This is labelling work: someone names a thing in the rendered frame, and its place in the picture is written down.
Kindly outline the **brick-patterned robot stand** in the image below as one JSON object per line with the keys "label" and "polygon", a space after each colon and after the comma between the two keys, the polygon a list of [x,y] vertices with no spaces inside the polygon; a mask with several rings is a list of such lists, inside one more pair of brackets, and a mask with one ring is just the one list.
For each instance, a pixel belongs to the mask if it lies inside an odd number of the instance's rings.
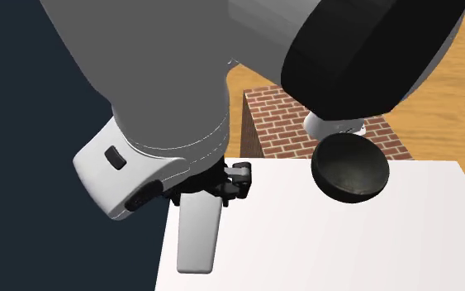
{"label": "brick-patterned robot stand", "polygon": [[[303,127],[309,111],[277,85],[243,92],[242,158],[310,159],[318,141]],[[388,160],[410,160],[410,152],[382,116],[364,121],[359,132]]]}

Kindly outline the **black bowl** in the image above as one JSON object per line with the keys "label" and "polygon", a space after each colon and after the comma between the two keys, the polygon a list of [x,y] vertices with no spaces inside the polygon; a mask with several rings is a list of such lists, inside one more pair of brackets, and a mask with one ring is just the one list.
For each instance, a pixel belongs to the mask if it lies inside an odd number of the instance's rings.
{"label": "black bowl", "polygon": [[386,187],[390,168],[386,156],[370,140],[352,133],[335,133],[314,149],[311,173],[328,197],[342,203],[361,203]]}

